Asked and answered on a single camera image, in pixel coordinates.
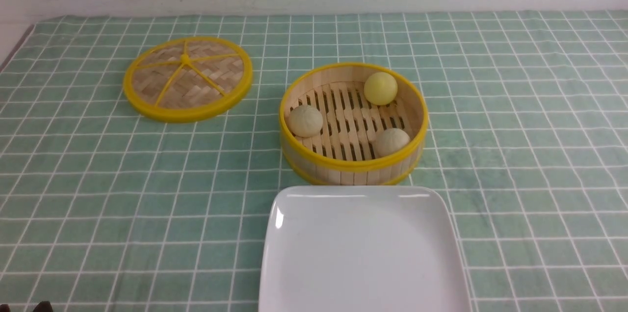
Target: yellow rim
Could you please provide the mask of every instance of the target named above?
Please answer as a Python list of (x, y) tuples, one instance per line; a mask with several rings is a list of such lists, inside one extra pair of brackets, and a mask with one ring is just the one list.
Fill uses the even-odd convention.
[[(296, 140), (294, 135), (292, 135), (292, 132), (289, 131), (288, 125), (286, 124), (286, 120), (283, 117), (283, 109), (284, 109), (286, 100), (288, 98), (288, 95), (290, 94), (292, 89), (294, 89), (294, 87), (300, 81), (309, 77), (309, 75), (312, 75), (313, 73), (318, 73), (319, 71), (322, 71), (324, 69), (338, 68), (338, 67), (345, 67), (345, 66), (368, 67), (368, 68), (377, 69), (379, 71), (383, 71), (385, 73), (389, 73), (390, 75), (395, 77), (395, 79), (397, 79), (397, 82), (402, 82), (403, 84), (406, 84), (408, 87), (410, 87), (410, 89), (414, 91), (414, 93), (419, 98), (419, 101), (421, 103), (421, 108), (423, 109), (423, 121), (421, 123), (421, 128), (419, 129), (419, 132), (417, 133), (417, 135), (412, 140), (410, 140), (410, 143), (407, 146), (403, 147), (400, 151), (397, 151), (397, 153), (380, 157), (380, 158), (375, 158), (373, 160), (363, 160), (363, 161), (337, 160), (336, 158), (325, 157), (323, 155), (314, 153), (310, 149), (307, 149), (307, 147), (303, 146), (303, 144), (301, 144), (298, 140)], [(408, 157), (410, 153), (412, 153), (412, 151), (414, 151), (417, 148), (417, 146), (419, 146), (419, 144), (425, 139), (425, 134), (427, 133), (428, 107), (427, 107), (427, 104), (425, 103), (425, 100), (423, 99), (423, 96), (417, 89), (417, 87), (415, 87), (414, 84), (409, 82), (406, 78), (404, 78), (399, 73), (391, 71), (390, 69), (383, 68), (381, 66), (376, 66), (374, 64), (346, 62), (346, 63), (328, 64), (327, 66), (322, 66), (320, 68), (312, 69), (311, 71), (299, 77), (295, 82), (293, 82), (292, 85), (290, 85), (290, 87), (286, 91), (286, 93), (283, 95), (283, 98), (281, 99), (281, 103), (279, 106), (279, 122), (280, 122), (281, 133), (285, 136), (288, 144), (293, 149), (295, 149), (297, 153), (299, 153), (301, 156), (303, 156), (307, 160), (313, 162), (316, 165), (327, 167), (329, 169), (335, 169), (338, 171), (365, 172), (365, 171), (372, 171), (376, 169), (381, 169), (383, 167), (388, 167), (390, 165), (394, 165), (397, 162), (400, 162), (400, 160), (403, 160), (404, 158)]]
[[(303, 178), (304, 180), (306, 180), (307, 182), (309, 182), (310, 184), (315, 184), (315, 185), (330, 185), (330, 183), (325, 183), (323, 181), (319, 181), (314, 177), (311, 177), (310, 175), (308, 175), (307, 173), (301, 171), (301, 169), (299, 167), (296, 167), (296, 165), (294, 165), (292, 163), (292, 161), (290, 161), (290, 159), (288, 158), (288, 156), (286, 156), (285, 151), (281, 151), (283, 153), (283, 158), (285, 158), (286, 162), (288, 163), (288, 165), (290, 165), (292, 171), (294, 171), (294, 173), (298, 174), (300, 178)], [(422, 150), (421, 150), (421, 154), (419, 154), (419, 157), (417, 157), (417, 160), (415, 161), (414, 164), (412, 164), (412, 167), (410, 167), (410, 169), (408, 169), (408, 171), (404, 172), (401, 174), (401, 176), (397, 177), (397, 178), (393, 178), (390, 181), (384, 182), (382, 184), (379, 185), (392, 185), (392, 184), (397, 184), (399, 182), (402, 182), (403, 180), (406, 179), (406, 177), (408, 177), (412, 171), (415, 170), (415, 167), (417, 167), (417, 165), (419, 164), (419, 160), (421, 159), (421, 155), (422, 155)]]
[[(185, 48), (187, 46), (187, 43), (190, 41), (218, 42), (219, 44), (223, 44), (224, 46), (227, 46), (233, 49), (233, 51), (235, 51), (237, 56), (240, 57), (240, 59), (242, 59), (242, 63), (244, 64), (244, 71), (242, 73), (242, 79), (240, 80), (240, 83), (233, 89), (233, 91), (227, 94), (224, 94), (222, 90), (218, 88), (217, 89), (218, 92), (224, 95), (220, 100), (216, 102), (212, 102), (211, 104), (206, 104), (204, 106), (195, 107), (195, 108), (186, 108), (186, 109), (161, 108), (161, 107), (155, 106), (154, 104), (149, 104), (148, 102), (145, 102), (144, 100), (142, 100), (135, 93), (135, 90), (133, 89), (133, 84), (132, 84), (132, 76), (133, 76), (134, 71), (137, 68), (146, 67), (146, 66), (139, 66), (139, 64), (150, 53), (153, 53), (159, 49), (163, 49), (167, 46), (180, 44), (180, 43), (184, 44), (184, 55), (187, 56), (185, 52)], [(172, 64), (177, 64), (177, 63), (182, 63), (182, 62), (184, 61), (172, 62)], [(126, 98), (128, 98), (133, 108), (135, 108), (142, 115), (155, 119), (155, 120), (162, 121), (162, 122), (184, 123), (184, 122), (197, 122), (200, 120), (204, 120), (206, 118), (215, 117), (217, 115), (220, 115), (220, 113), (224, 113), (225, 111), (227, 111), (227, 109), (232, 108), (238, 102), (240, 102), (242, 98), (244, 98), (246, 93), (249, 92), (249, 89), (251, 89), (251, 84), (253, 84), (253, 65), (251, 64), (249, 55), (245, 52), (245, 50), (231, 41), (218, 39), (216, 37), (203, 36), (203, 37), (186, 37), (183, 39), (168, 41), (164, 44), (155, 46), (154, 48), (151, 48), (150, 50), (142, 53), (142, 55), (140, 55), (135, 61), (133, 61), (133, 63), (126, 70), (126, 73), (124, 75), (123, 90), (124, 90), (124, 95), (126, 95)]]

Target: dark object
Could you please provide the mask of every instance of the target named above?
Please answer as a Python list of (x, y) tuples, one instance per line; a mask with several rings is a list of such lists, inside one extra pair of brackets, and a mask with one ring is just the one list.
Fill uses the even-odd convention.
[(42, 301), (37, 306), (35, 306), (33, 312), (53, 312), (52, 305), (50, 305), (49, 301)]
[[(0, 305), (0, 312), (11, 312), (11, 308), (9, 308), (9, 305)], [(33, 312), (53, 312), (52, 305), (50, 305), (49, 301), (41, 301), (35, 306)]]

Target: square plate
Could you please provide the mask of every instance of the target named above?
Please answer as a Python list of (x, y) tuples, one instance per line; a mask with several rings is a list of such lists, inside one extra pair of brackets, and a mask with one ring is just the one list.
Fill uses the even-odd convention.
[(422, 187), (299, 186), (274, 200), (260, 312), (470, 312), (453, 225)]

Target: woven bamboo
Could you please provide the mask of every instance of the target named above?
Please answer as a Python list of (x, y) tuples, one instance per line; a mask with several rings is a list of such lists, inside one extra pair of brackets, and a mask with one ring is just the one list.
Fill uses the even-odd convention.
[(214, 41), (191, 41), (187, 46), (181, 42), (145, 57), (132, 75), (132, 85), (148, 104), (186, 109), (219, 100), (238, 85), (243, 73), (242, 59), (233, 49)]
[[(397, 79), (397, 97), (386, 106), (375, 106), (364, 96), (364, 82), (378, 71)], [(317, 69), (296, 81), (284, 95), (283, 120), (301, 104), (318, 108), (323, 129), (314, 137), (301, 138), (281, 122), (281, 146), (292, 168), (312, 183), (390, 184), (401, 181), (418, 162), (427, 110), (417, 89), (392, 71), (355, 63)], [(389, 128), (403, 129), (414, 141), (398, 154), (377, 158), (372, 144)]]

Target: green tablecloth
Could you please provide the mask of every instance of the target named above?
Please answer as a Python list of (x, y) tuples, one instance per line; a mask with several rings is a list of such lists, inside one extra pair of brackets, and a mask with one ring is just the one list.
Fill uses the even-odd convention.
[[(270, 205), (304, 184), (280, 98), (313, 67), (365, 61), (424, 93), (403, 184), (446, 200), (476, 311), (628, 311), (627, 32), (628, 12), (601, 11), (38, 23), (0, 73), (0, 303), (256, 311)], [(253, 88), (197, 124), (140, 117), (125, 69), (189, 35), (242, 45)]]

